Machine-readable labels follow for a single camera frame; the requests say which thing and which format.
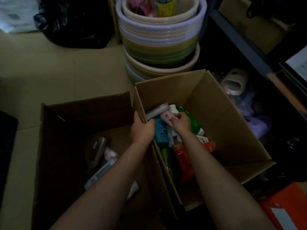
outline floor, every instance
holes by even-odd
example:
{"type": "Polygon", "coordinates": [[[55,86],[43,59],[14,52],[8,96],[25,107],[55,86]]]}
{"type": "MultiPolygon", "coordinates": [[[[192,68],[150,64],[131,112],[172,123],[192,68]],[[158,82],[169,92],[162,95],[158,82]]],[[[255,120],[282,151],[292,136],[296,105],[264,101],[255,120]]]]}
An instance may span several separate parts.
{"type": "Polygon", "coordinates": [[[0,110],[19,120],[0,212],[0,230],[30,229],[40,104],[132,92],[122,46],[56,46],[41,33],[0,30],[0,110]]]}

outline forearm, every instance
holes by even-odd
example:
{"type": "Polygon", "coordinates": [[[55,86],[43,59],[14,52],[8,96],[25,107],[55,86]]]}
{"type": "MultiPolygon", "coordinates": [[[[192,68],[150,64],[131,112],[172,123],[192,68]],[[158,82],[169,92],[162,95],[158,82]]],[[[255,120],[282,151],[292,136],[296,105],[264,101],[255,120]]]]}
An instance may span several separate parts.
{"type": "Polygon", "coordinates": [[[52,226],[58,229],[113,229],[127,200],[146,148],[133,143],[120,159],[52,226]]]}
{"type": "Polygon", "coordinates": [[[218,229],[274,229],[257,202],[191,132],[180,135],[218,229]]]}

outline stacked plastic basins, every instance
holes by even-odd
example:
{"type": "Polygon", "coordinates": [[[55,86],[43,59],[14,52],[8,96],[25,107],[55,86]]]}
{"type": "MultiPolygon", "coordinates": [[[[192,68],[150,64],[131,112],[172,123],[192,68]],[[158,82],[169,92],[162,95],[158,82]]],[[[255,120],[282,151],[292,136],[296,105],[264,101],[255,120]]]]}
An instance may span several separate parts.
{"type": "Polygon", "coordinates": [[[177,0],[176,15],[145,17],[133,13],[128,0],[116,4],[126,70],[133,82],[190,71],[200,49],[198,36],[206,0],[177,0]]]}

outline black plastic bag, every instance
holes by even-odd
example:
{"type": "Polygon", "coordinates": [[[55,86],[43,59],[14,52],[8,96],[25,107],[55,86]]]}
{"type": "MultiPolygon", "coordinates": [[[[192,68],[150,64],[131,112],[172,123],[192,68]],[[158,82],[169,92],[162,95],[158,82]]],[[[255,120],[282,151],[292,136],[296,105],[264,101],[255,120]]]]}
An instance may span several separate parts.
{"type": "Polygon", "coordinates": [[[42,0],[34,22],[53,43],[103,48],[114,32],[107,0],[42,0]]]}

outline pink bottle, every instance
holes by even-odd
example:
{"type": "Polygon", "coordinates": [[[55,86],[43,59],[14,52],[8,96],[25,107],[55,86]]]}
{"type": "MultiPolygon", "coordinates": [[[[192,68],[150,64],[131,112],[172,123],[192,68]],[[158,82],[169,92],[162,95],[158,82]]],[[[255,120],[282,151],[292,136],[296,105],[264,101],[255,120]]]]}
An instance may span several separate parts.
{"type": "Polygon", "coordinates": [[[162,114],[160,114],[160,118],[164,122],[166,122],[168,125],[170,125],[171,127],[173,127],[173,124],[171,122],[172,117],[175,117],[175,115],[170,110],[167,110],[167,111],[163,112],[162,114]]]}

